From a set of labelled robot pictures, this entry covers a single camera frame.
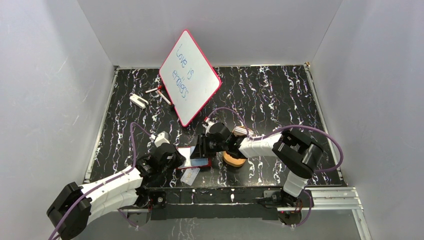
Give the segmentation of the red leather card holder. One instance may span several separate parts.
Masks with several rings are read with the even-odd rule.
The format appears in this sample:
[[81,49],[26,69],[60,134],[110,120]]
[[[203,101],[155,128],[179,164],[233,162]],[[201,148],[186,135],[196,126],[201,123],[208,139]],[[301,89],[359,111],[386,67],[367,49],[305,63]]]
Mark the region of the red leather card holder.
[[178,148],[179,153],[185,157],[185,161],[182,165],[176,168],[177,170],[205,168],[211,166],[212,161],[209,158],[191,158],[191,154],[194,149],[194,146]]

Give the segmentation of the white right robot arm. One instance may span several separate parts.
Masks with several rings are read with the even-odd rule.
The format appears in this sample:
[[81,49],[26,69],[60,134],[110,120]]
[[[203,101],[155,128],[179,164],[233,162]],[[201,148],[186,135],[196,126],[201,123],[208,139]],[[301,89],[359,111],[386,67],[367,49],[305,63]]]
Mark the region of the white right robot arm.
[[282,207],[295,207],[301,201],[301,192],[324,154],[317,141],[294,126],[268,136],[251,137],[247,130],[234,133],[221,122],[208,126],[206,133],[198,135],[190,158],[211,159],[218,152],[235,159],[278,158],[289,169],[287,179],[280,193],[263,197],[259,204]]

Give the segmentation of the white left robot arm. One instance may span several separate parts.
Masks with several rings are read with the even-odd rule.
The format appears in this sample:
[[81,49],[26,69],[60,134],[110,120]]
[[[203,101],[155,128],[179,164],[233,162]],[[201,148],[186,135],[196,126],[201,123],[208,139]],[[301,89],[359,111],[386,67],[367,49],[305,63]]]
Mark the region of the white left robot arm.
[[122,207],[150,208],[155,196],[147,184],[182,166],[187,159],[175,145],[162,143],[124,170],[92,183],[67,184],[46,215],[63,240],[77,237],[97,218]]

